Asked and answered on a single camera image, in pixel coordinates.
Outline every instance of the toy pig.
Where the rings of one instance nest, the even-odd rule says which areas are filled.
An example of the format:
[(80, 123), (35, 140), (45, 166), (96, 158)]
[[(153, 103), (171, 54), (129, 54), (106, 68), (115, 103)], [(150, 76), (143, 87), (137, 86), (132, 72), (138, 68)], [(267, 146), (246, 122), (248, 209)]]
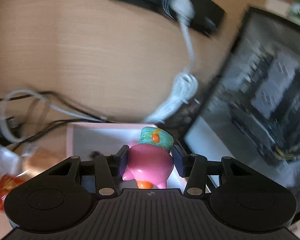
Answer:
[(135, 179), (139, 188), (167, 188), (167, 179), (173, 170), (170, 149), (173, 138), (164, 130), (145, 127), (139, 144), (129, 150), (128, 166), (123, 180)]

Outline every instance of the bundled white cable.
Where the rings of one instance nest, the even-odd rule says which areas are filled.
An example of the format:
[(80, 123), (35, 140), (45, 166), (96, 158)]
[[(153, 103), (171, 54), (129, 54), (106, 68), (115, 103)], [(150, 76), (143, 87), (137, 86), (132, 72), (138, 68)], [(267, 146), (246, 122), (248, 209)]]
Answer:
[(177, 13), (190, 63), (183, 72), (175, 77), (168, 99), (143, 120), (145, 123), (164, 123), (164, 120), (173, 115), (183, 103), (187, 104), (198, 90), (198, 81), (191, 75), (191, 71), (195, 67), (195, 56), (188, 30), (188, 25), (194, 17), (194, 9), (190, 0), (170, 0), (170, 6)]
[(55, 104), (51, 103), (45, 96), (39, 94), (39, 93), (36, 93), (32, 90), (29, 90), (29, 89), (21, 89), (21, 90), (15, 90), (15, 91), (12, 91), (10, 92), (8, 95), (5, 96), (5, 98), (1, 101), (1, 104), (0, 104), (0, 130), (3, 134), (3, 136), (10, 142), (12, 143), (19, 143), (19, 142), (22, 142), (25, 138), (17, 138), (15, 137), (8, 125), (7, 125), (7, 117), (6, 117), (6, 108), (7, 108), (7, 103), (8, 101), (16, 94), (19, 94), (19, 93), (25, 93), (25, 94), (29, 94), (29, 95), (32, 95), (34, 98), (37, 98), (41, 101), (43, 101), (44, 103), (47, 103), (49, 104), (49, 106), (58, 111), (58, 112), (61, 112), (61, 113), (64, 113), (64, 114), (68, 114), (68, 115), (71, 115), (71, 116), (74, 116), (74, 117), (77, 117), (77, 118), (82, 118), (82, 119), (87, 119), (87, 120), (91, 120), (91, 121), (95, 121), (95, 122), (99, 122), (100, 120), (96, 119), (96, 118), (93, 118), (93, 117), (90, 117), (90, 116), (87, 116), (87, 115), (83, 115), (83, 114), (78, 114), (78, 113), (73, 113), (73, 112), (70, 112), (70, 111), (67, 111), (67, 110), (64, 110), (58, 106), (56, 106)]

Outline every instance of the black frame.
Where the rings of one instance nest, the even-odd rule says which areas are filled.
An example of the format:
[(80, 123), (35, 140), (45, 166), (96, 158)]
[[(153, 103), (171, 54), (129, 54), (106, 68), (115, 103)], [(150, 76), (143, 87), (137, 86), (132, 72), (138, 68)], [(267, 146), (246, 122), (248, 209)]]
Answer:
[[(219, 82), (221, 81), (221, 79), (223, 78), (223, 75), (226, 71), (228, 62), (231, 58), (231, 54), (234, 53), (234, 51), (236, 50), (236, 48), (238, 47), (238, 44), (241, 41), (241, 38), (243, 36), (243, 33), (246, 30), (247, 24), (249, 22), (249, 19), (251, 17), (252, 14), (260, 14), (262, 16), (266, 16), (269, 18), (272, 18), (276, 21), (281, 22), (282, 24), (294, 29), (295, 31), (300, 33), (300, 25), (291, 22), (285, 18), (282, 18), (281, 16), (278, 16), (276, 14), (273, 14), (271, 12), (267, 12), (264, 10), (261, 10), (259, 8), (255, 8), (255, 7), (249, 7), (248, 11), (245, 13), (243, 19), (242, 19), (242, 25), (238, 31), (238, 35), (237, 38), (234, 41), (234, 44), (232, 45), (228, 56), (226, 57), (225, 61), (223, 62), (218, 74), (211, 80), (211, 82), (209, 83), (209, 86), (206, 88), (206, 91), (204, 93), (204, 97), (202, 98), (202, 102), (200, 104), (200, 107), (198, 108), (198, 110), (194, 113), (193, 118), (191, 119), (191, 122), (186, 126), (186, 128), (182, 131), (179, 140), (178, 140), (178, 144), (187, 152), (187, 153), (193, 153), (191, 151), (191, 149), (189, 148), (189, 146), (187, 145), (187, 143), (185, 142), (184, 138), (185, 135), (188, 133), (188, 131), (190, 130), (190, 128), (192, 127), (192, 125), (194, 124), (194, 122), (197, 120), (197, 118), (199, 117), (200, 113), (202, 113), (203, 109), (207, 106), (207, 103), (210, 101), (212, 95), (214, 94), (214, 92), (216, 91), (216, 88), (219, 84)], [(214, 186), (213, 182), (211, 181), (211, 179), (209, 177), (207, 177), (207, 187), (208, 189), (210, 189), (211, 191), (213, 191), (216, 187)], [(300, 220), (300, 211), (295, 215), (292, 224), (299, 221)]]

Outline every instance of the triangular cutout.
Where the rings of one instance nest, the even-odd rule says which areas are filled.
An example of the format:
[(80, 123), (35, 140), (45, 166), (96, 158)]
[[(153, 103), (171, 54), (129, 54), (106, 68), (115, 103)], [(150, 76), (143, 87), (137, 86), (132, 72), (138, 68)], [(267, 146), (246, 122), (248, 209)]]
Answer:
[(52, 172), (49, 173), (49, 175), (52, 176), (67, 176), (69, 173), (69, 170), (71, 168), (71, 163), (67, 162), (60, 166), (59, 168), (53, 170)]
[(230, 164), (230, 168), (234, 176), (251, 176), (252, 174), (245, 169), (241, 168), (235, 163)]

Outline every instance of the ribbed black surface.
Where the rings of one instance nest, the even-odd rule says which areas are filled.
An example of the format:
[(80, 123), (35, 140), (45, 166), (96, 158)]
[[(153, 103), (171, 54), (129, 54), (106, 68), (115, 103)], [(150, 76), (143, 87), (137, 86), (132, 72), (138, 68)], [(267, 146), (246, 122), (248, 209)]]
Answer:
[(201, 200), (177, 189), (125, 189), (101, 200), (79, 225), (63, 232), (34, 234), (15, 229), (6, 240), (296, 240), (287, 229), (266, 234), (234, 230), (216, 220)]

